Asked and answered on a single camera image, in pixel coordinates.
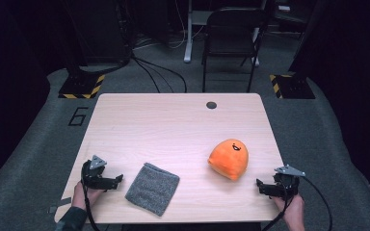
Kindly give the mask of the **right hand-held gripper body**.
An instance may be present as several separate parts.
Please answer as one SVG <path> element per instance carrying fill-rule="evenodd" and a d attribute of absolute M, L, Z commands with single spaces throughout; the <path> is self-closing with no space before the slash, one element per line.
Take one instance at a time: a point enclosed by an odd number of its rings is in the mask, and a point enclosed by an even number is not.
<path fill-rule="evenodd" d="M 277 167 L 274 175 L 275 183 L 282 187 L 282 195 L 285 197 L 293 197 L 298 193 L 300 178 L 305 177 L 305 173 L 289 165 Z"/>

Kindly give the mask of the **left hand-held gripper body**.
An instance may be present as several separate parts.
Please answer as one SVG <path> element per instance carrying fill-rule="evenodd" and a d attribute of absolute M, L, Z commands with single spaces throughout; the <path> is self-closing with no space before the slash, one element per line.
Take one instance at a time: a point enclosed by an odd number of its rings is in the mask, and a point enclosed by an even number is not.
<path fill-rule="evenodd" d="M 92 158 L 82 166 L 82 184 L 90 189 L 104 191 L 108 185 L 116 185 L 114 179 L 102 177 L 102 173 L 106 165 L 106 161 L 96 155 L 93 155 Z"/>

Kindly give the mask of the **grey knitted cloth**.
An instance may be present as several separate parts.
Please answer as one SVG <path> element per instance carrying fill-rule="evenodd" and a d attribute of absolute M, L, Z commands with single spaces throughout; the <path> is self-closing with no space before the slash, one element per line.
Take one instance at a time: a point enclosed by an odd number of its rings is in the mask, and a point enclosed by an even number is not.
<path fill-rule="evenodd" d="M 144 163 L 125 198 L 132 204 L 161 217 L 178 187 L 180 177 L 151 163 Z"/>

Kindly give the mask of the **orange plush toy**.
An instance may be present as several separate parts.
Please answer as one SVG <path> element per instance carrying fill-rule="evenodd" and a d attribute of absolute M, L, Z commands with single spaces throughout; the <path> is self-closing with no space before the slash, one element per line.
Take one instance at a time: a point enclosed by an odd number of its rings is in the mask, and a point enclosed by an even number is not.
<path fill-rule="evenodd" d="M 209 166 L 232 181 L 246 172 L 248 163 L 248 149 L 243 142 L 235 139 L 220 142 L 208 158 Z"/>

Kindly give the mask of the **black equipment cabinet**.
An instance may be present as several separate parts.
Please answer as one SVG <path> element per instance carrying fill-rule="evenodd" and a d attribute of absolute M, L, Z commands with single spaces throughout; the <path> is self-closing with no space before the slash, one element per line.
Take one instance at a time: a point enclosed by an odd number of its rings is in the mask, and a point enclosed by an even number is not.
<path fill-rule="evenodd" d="M 126 64 L 130 46 L 119 0 L 66 0 L 87 64 Z"/>

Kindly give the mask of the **black folding chair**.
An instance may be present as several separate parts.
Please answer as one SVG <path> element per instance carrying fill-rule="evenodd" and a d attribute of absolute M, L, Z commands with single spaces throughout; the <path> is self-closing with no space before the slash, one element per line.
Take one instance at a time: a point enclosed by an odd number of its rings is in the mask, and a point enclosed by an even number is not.
<path fill-rule="evenodd" d="M 206 22 L 201 64 L 202 91 L 206 90 L 209 57 L 242 58 L 251 62 L 247 92 L 251 91 L 255 63 L 269 23 L 268 14 L 258 8 L 221 8 L 212 12 Z"/>

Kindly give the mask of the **black yellow striped base plate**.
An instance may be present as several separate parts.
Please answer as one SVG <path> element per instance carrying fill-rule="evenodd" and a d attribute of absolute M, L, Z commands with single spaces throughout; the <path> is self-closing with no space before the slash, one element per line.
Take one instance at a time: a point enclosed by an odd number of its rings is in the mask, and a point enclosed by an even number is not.
<path fill-rule="evenodd" d="M 306 80 L 291 75 L 271 75 L 271 83 L 279 99 L 314 99 L 315 95 Z"/>
<path fill-rule="evenodd" d="M 100 90 L 105 76 L 86 76 L 80 80 L 67 78 L 59 90 L 59 98 L 90 99 L 95 98 Z"/>

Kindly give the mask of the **white desk frame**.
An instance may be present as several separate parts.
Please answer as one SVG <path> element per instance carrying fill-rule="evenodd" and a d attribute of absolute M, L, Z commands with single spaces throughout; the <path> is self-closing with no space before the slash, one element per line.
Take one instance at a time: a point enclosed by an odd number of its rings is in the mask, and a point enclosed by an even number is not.
<path fill-rule="evenodd" d="M 212 13 L 211 10 L 196 11 L 193 9 L 193 1 L 188 0 L 187 10 L 187 30 L 186 30 L 186 48 L 184 53 L 183 62 L 189 64 L 192 60 L 193 51 L 193 27 L 205 26 L 209 15 Z"/>

